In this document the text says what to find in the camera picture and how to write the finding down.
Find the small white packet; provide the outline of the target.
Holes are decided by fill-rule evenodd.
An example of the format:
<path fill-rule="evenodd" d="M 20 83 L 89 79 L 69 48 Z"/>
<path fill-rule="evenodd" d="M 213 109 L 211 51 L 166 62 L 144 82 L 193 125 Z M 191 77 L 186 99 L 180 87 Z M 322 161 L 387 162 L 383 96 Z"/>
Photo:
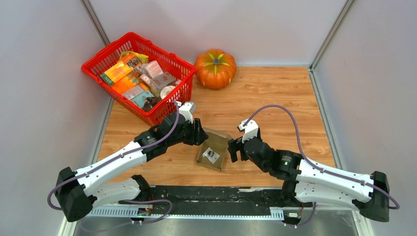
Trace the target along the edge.
<path fill-rule="evenodd" d="M 220 155 L 215 152 L 212 148 L 208 147 L 202 154 L 203 157 L 206 157 L 212 164 L 214 164 L 220 157 Z"/>

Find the brown cardboard box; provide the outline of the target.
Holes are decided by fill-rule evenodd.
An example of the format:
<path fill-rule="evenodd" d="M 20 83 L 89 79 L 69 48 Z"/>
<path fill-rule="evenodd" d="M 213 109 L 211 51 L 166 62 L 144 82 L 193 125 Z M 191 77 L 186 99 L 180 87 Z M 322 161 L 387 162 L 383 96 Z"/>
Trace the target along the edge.
<path fill-rule="evenodd" d="M 198 166 L 220 172 L 226 157 L 228 157 L 228 141 L 232 139 L 229 133 L 204 127 L 204 131 L 208 134 L 208 139 L 201 145 L 200 151 L 196 158 Z M 212 148 L 220 157 L 212 164 L 206 157 L 203 157 L 203 152 L 208 148 Z"/>

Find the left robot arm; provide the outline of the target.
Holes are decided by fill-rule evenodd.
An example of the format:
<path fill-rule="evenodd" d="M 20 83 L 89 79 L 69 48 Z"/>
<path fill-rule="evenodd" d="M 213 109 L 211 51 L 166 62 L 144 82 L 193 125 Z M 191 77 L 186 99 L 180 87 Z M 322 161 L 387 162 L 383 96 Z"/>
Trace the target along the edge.
<path fill-rule="evenodd" d="M 94 208 L 111 202 L 135 200 L 144 204 L 150 198 L 150 190 L 141 175 L 115 184 L 107 182 L 126 170 L 165 154 L 173 145 L 199 146 L 208 137 L 199 118 L 189 121 L 173 112 L 105 159 L 77 170 L 62 169 L 53 191 L 58 208 L 67 221 L 75 222 Z"/>

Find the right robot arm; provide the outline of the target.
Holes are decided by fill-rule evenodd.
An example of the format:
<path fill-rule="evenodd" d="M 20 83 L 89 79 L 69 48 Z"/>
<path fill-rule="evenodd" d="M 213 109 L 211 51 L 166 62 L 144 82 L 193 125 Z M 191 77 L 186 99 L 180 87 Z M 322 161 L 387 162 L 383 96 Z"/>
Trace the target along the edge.
<path fill-rule="evenodd" d="M 280 199 L 287 206 L 302 203 L 327 203 L 348 207 L 368 219 L 389 221 L 389 199 L 385 173 L 358 174 L 314 163 L 310 165 L 301 154 L 271 148 L 259 138 L 228 141 L 232 162 L 251 161 L 262 172 L 283 180 Z"/>

